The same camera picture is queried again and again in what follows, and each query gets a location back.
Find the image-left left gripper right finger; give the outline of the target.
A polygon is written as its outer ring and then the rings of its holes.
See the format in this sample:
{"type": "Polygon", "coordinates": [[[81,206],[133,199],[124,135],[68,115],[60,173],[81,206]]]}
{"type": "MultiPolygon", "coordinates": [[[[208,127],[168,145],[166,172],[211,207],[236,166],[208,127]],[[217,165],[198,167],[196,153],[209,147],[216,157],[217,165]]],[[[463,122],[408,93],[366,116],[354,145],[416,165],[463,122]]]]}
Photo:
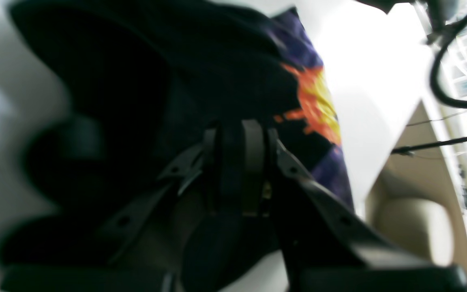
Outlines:
{"type": "Polygon", "coordinates": [[[255,120],[242,127],[242,213],[271,220],[291,292],[467,292],[459,266],[436,266],[367,227],[315,182],[275,129],[255,120]]]}

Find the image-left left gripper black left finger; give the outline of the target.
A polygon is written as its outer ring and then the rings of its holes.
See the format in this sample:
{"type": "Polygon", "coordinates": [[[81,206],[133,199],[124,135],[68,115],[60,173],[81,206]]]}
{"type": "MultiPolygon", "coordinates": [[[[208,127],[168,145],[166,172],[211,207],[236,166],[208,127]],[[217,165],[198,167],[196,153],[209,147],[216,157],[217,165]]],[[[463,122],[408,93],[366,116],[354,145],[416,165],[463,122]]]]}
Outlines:
{"type": "Polygon", "coordinates": [[[174,158],[157,178],[158,186],[139,195],[65,256],[81,266],[18,265],[2,279],[4,292],[174,292],[176,276],[165,270],[119,270],[111,266],[133,245],[164,198],[178,197],[214,161],[217,130],[174,158]]]}

